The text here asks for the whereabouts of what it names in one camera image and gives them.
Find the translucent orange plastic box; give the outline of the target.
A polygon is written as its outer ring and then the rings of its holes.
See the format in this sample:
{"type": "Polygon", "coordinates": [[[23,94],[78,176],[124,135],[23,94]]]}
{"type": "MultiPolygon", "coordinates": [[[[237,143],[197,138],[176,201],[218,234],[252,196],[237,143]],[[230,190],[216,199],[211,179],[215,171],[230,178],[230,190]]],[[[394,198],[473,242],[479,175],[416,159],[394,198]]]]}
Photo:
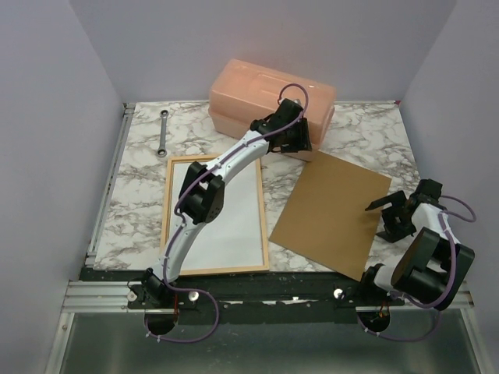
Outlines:
{"type": "Polygon", "coordinates": [[[304,104],[305,96],[299,88],[285,88],[290,83],[305,88],[309,96],[305,117],[312,150],[291,153],[289,156],[311,161],[324,141],[334,114],[337,90],[325,83],[232,59],[214,81],[209,93],[208,113],[214,128],[226,136],[241,139],[253,120],[275,112],[279,94],[304,104]]]}

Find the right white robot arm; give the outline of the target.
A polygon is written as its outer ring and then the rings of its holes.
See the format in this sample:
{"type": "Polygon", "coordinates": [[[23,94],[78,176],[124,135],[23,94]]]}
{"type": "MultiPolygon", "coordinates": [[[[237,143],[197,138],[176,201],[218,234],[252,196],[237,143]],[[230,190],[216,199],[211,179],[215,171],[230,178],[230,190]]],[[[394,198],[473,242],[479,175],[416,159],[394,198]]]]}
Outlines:
{"type": "Polygon", "coordinates": [[[379,238],[391,244],[413,238],[396,266],[378,263],[364,272],[358,289],[367,305],[376,305],[388,295],[406,298],[422,309],[443,311],[454,300],[475,252],[457,239],[448,218],[472,223],[476,215],[466,203],[462,205],[470,217],[441,205],[442,187],[432,179],[422,179],[410,196],[397,191],[366,208],[382,209],[384,230],[377,233],[379,238]]]}

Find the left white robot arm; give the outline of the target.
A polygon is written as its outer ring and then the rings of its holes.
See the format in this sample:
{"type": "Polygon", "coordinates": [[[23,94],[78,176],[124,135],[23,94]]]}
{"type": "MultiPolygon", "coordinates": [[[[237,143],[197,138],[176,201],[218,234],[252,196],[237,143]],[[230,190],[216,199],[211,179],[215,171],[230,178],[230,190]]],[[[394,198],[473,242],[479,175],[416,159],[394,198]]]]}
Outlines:
{"type": "Polygon", "coordinates": [[[268,153],[311,150],[307,107],[307,103],[281,99],[275,112],[252,121],[241,140],[221,156],[188,167],[173,210],[177,217],[174,233],[157,264],[145,270],[141,281],[153,306],[163,308],[172,301],[179,290],[172,282],[179,277],[188,251],[204,227],[221,213],[225,188],[239,172],[268,153]]]}

